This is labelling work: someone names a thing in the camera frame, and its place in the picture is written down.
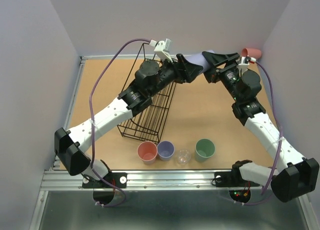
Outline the green cup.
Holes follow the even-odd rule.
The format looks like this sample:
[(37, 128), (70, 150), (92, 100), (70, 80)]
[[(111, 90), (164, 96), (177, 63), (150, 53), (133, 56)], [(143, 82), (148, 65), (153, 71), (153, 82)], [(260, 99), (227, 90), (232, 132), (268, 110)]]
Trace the green cup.
[(197, 141), (195, 144), (194, 158), (197, 162), (203, 163), (211, 158), (216, 152), (215, 144), (207, 138), (203, 138)]

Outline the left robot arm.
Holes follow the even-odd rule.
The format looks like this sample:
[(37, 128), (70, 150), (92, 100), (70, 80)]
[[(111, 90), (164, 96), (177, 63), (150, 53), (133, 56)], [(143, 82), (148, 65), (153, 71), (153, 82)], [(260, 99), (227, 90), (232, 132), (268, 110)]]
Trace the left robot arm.
[(68, 130), (59, 128), (54, 133), (54, 151), (71, 176), (83, 174), (100, 180), (109, 173), (106, 164), (88, 156), (86, 151), (94, 142), (120, 123), (143, 112), (152, 98), (169, 84), (191, 83), (204, 67), (177, 54), (174, 61), (162, 63), (153, 59), (142, 62), (133, 81), (108, 106), (85, 122)]

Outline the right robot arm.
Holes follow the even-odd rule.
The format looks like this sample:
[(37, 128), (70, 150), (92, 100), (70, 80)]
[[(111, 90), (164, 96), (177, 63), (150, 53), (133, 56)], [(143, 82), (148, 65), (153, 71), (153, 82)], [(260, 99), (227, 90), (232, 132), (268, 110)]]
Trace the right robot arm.
[(263, 167), (250, 160), (237, 161), (232, 167), (235, 176), (260, 185), (262, 193), (271, 189), (283, 203), (314, 191), (320, 165), (314, 158), (305, 158), (285, 139), (280, 123), (272, 123), (258, 101), (261, 78), (249, 69), (256, 59), (238, 53), (204, 51), (202, 55), (208, 64), (204, 71), (206, 80), (222, 82), (234, 99), (232, 111), (235, 117), (273, 158), (272, 167)]

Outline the pink cup back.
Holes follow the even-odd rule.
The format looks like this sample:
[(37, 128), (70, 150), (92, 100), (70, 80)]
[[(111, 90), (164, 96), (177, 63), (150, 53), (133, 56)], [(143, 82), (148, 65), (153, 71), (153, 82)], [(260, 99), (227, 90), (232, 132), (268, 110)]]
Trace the pink cup back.
[(257, 48), (246, 47), (242, 49), (241, 56), (242, 57), (249, 56), (255, 59), (260, 59), (262, 57), (262, 51)]

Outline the black wire dish rack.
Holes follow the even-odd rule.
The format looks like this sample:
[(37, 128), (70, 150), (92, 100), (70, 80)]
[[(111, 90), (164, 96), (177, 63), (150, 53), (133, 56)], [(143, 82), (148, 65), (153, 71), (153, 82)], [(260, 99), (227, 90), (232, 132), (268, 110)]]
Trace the black wire dish rack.
[[(141, 44), (122, 87), (123, 91), (133, 81), (135, 72), (139, 69), (141, 63), (146, 60), (155, 60), (159, 65), (162, 64), (154, 54), (145, 53), (146, 46), (146, 43)], [(148, 108), (133, 118), (119, 124), (117, 128), (121, 136), (142, 142), (150, 141), (158, 144), (161, 141), (165, 129), (176, 85), (175, 82), (170, 83), (151, 98), (152, 104)]]

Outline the large purple cup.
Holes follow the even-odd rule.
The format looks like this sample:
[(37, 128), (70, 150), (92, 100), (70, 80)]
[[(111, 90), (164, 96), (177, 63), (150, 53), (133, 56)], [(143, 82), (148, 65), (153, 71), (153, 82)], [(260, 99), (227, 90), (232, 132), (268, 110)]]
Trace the large purple cup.
[(210, 64), (207, 62), (207, 60), (203, 56), (202, 52), (187, 56), (186, 60), (189, 63), (195, 64), (198, 66), (202, 66), (203, 69), (200, 72), (200, 74), (203, 74), (204, 72), (206, 72), (210, 68)]

